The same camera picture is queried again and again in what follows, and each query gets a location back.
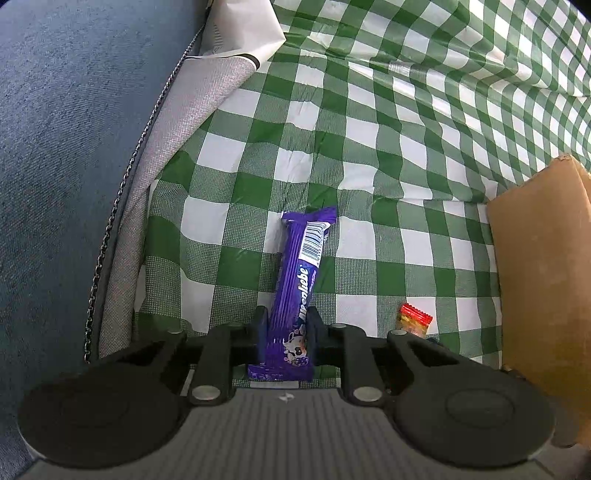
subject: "blue fabric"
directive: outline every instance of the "blue fabric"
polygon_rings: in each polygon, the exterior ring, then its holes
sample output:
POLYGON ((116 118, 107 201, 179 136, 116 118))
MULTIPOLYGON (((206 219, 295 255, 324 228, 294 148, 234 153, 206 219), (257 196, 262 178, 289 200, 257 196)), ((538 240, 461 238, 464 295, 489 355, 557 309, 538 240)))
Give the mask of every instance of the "blue fabric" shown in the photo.
POLYGON ((114 195, 197 0, 10 0, 0 9, 0 478, 29 461, 23 393, 82 368, 114 195))

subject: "checkered tablecloth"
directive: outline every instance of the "checkered tablecloth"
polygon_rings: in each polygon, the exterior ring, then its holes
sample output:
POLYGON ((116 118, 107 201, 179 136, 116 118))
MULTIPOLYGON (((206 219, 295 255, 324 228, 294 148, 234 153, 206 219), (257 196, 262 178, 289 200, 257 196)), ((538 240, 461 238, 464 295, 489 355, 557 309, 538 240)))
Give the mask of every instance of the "checkered tablecloth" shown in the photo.
POLYGON ((313 304, 498 365, 485 203, 559 152, 589 162, 589 28, 557 0, 276 0, 287 41, 151 187, 135 325, 271 307, 281 212, 338 205, 313 304))

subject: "purple candy package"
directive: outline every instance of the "purple candy package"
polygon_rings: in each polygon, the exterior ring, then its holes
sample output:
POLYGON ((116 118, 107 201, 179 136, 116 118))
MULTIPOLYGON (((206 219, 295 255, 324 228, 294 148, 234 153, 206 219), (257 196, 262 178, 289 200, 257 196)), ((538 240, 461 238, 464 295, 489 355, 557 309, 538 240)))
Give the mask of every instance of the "purple candy package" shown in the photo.
POLYGON ((255 380, 311 381, 313 366, 306 352, 306 312, 324 239, 336 222, 336 207, 311 213, 287 212, 282 219, 287 225, 287 240, 269 319, 265 362, 250 365, 248 374, 255 380))

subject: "cardboard box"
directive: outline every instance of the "cardboard box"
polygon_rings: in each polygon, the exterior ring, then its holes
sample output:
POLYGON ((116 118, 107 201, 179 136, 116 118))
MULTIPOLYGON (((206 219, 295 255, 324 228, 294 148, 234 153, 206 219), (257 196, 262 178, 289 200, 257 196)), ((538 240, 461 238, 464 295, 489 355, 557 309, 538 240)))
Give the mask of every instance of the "cardboard box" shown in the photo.
POLYGON ((591 447, 591 177, 562 155, 489 202, 503 363, 580 419, 591 447))

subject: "barcode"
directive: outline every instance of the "barcode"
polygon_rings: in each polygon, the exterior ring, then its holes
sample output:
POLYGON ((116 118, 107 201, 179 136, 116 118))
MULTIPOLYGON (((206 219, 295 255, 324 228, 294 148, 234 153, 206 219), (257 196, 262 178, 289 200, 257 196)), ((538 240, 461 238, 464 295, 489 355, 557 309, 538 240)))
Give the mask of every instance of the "barcode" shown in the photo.
POLYGON ((300 260, 318 267, 322 256, 322 244, 324 243, 324 231, 329 227, 327 222, 310 222, 306 225, 304 239, 301 243, 300 260))

